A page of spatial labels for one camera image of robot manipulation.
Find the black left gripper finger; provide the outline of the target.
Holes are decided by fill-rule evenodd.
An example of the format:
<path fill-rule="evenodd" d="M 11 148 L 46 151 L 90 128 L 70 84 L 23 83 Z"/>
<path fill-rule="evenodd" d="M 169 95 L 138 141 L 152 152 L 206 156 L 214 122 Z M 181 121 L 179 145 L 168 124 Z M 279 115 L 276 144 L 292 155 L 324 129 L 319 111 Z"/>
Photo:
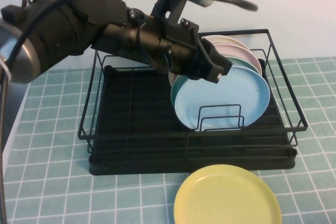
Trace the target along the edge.
<path fill-rule="evenodd" d="M 208 71 L 208 60 L 205 58 L 192 58 L 183 63 L 183 75 L 190 79 L 204 79 Z"/>
<path fill-rule="evenodd" d="M 226 76 L 229 73 L 233 63 L 221 55 L 207 39 L 201 39 L 201 45 L 205 59 L 201 69 L 202 78 L 212 83 L 218 83 L 221 76 Z"/>

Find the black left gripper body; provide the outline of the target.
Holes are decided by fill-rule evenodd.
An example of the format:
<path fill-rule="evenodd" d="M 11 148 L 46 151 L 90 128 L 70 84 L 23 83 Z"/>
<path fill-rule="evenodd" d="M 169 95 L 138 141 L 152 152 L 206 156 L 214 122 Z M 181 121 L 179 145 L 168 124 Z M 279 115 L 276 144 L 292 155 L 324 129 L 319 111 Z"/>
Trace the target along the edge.
<path fill-rule="evenodd" d="M 154 54 L 154 69 L 161 73 L 169 71 L 183 75 L 183 63 L 192 58 L 204 58 L 199 25 L 182 20 L 179 24 L 170 24 L 169 19 L 157 16 L 160 24 L 159 44 Z"/>

